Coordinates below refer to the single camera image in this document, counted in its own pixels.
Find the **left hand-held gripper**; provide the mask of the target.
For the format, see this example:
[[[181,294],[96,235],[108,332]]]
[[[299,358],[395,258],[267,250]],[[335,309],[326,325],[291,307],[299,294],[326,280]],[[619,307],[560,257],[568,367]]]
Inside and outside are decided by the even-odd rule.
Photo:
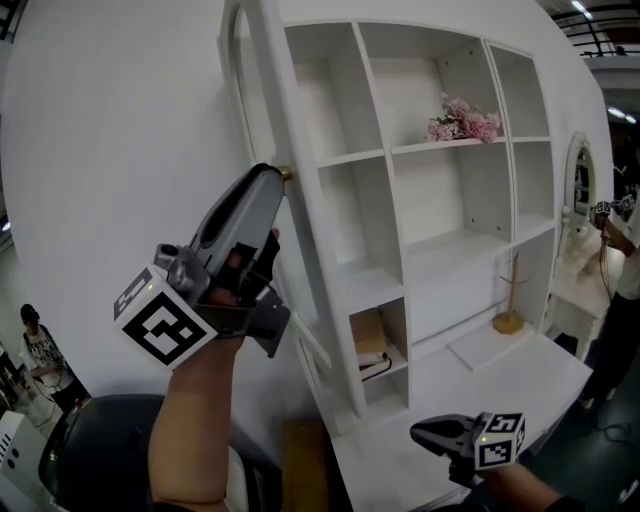
[[[189,244],[198,243],[199,258],[188,246],[157,247],[154,262],[114,303],[116,330],[171,370],[210,341],[249,337],[274,357],[291,316],[271,286],[280,250],[271,228],[283,196],[280,171],[253,166],[203,218]],[[209,304],[232,250],[243,256],[237,304]]]

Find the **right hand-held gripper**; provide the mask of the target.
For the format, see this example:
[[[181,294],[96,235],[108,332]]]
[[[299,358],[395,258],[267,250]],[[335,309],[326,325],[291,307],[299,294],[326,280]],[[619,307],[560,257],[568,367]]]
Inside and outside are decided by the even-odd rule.
[[[480,474],[513,465],[525,440],[523,413],[483,412],[470,416],[448,414],[430,417],[411,426],[412,440],[437,456],[451,459],[449,479],[467,488],[480,481]],[[434,433],[465,433],[444,437]]]

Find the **person's left hand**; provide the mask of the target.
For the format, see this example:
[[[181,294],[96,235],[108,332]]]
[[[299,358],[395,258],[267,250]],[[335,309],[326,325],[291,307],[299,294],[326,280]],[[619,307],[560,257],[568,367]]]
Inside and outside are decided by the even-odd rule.
[[[240,289],[243,257],[232,250],[224,264],[212,280],[208,303],[219,306],[235,306]]]

